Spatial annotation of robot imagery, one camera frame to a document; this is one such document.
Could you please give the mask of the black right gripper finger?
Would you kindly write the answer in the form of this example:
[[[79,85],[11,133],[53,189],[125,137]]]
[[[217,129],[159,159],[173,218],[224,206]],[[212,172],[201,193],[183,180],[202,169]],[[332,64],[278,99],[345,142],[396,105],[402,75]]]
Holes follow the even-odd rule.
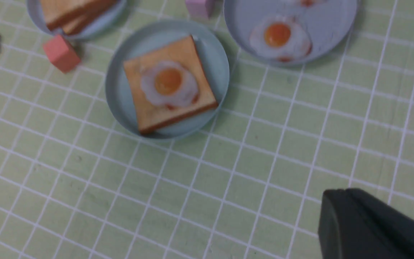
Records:
[[[414,220],[360,188],[323,192],[318,238],[324,259],[414,259]]]

